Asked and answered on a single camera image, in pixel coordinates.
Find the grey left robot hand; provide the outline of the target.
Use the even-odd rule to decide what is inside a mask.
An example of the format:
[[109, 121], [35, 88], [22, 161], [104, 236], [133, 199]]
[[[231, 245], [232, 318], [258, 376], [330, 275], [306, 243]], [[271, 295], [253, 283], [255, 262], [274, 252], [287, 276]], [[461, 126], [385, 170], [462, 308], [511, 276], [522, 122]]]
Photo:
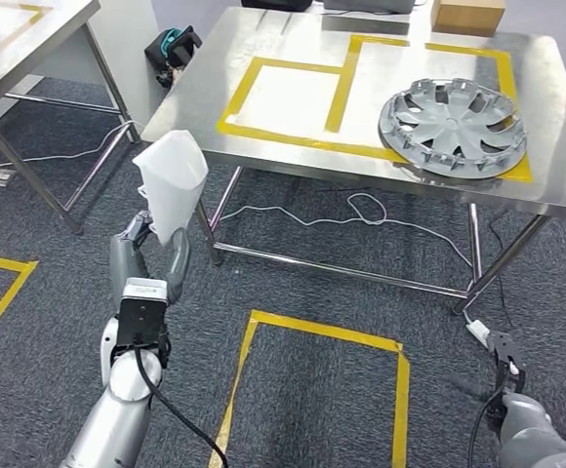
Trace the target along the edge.
[[[141, 210], [134, 216], [125, 230], [111, 238], [109, 265], [115, 309], [120, 308], [129, 278], [150, 278], [141, 246], [153, 232], [152, 225], [151, 214], [147, 210]], [[165, 277], [165, 298], [169, 305], [176, 303], [181, 296], [191, 258], [191, 245], [184, 228], [175, 230], [171, 243], [174, 258]]]

